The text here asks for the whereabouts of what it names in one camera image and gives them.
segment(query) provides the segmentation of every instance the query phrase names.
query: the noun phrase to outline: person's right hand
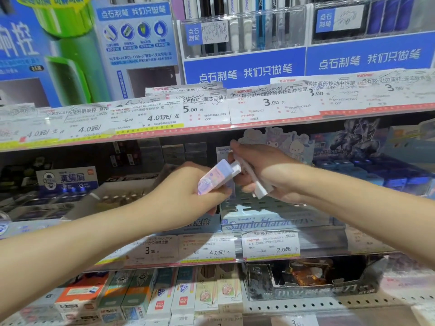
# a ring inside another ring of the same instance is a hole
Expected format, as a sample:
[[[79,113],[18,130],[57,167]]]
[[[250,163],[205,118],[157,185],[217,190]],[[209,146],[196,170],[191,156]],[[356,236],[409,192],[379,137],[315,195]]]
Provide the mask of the person's right hand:
[[[309,166],[287,156],[281,150],[264,144],[240,144],[232,140],[231,148],[248,162],[255,174],[268,181],[275,187],[269,196],[289,203],[302,203],[300,192],[301,172],[309,172]],[[234,161],[233,153],[228,161]],[[247,173],[241,173],[234,178],[237,185],[242,186],[243,192],[253,192],[255,184]]]

